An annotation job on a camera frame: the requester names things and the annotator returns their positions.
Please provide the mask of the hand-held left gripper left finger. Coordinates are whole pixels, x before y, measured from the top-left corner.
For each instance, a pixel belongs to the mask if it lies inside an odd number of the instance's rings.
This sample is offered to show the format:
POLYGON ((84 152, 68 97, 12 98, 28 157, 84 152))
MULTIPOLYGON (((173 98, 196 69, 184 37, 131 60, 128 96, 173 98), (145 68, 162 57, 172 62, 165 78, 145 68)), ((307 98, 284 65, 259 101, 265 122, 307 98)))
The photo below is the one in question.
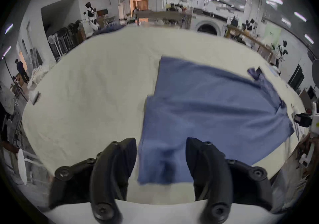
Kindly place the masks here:
POLYGON ((136 159, 136 139, 126 138, 111 142, 96 158, 57 168, 50 188, 50 210, 89 202, 98 222, 121 222, 116 200, 127 200, 136 159))

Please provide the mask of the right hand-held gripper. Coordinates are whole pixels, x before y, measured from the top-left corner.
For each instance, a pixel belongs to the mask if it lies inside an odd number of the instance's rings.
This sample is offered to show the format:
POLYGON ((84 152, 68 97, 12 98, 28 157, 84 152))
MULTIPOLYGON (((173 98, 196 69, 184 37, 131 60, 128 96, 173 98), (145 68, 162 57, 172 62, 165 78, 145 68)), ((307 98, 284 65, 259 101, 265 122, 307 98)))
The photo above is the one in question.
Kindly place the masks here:
POLYGON ((311 114, 300 113, 294 116, 294 122, 300 127, 308 128, 311 137, 318 137, 319 135, 319 112, 318 103, 312 103, 311 114))

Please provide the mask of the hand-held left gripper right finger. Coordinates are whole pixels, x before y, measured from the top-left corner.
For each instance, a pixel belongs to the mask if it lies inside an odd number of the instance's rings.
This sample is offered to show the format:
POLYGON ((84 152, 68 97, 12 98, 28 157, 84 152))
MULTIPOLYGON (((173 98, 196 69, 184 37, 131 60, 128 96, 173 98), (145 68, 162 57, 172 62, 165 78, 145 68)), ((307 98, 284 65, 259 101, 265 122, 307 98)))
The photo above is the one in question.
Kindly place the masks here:
POLYGON ((264 168, 226 159, 215 145, 197 138, 186 140, 186 162, 195 200, 207 200, 200 223, 224 223, 233 203, 272 209, 271 183, 264 168))

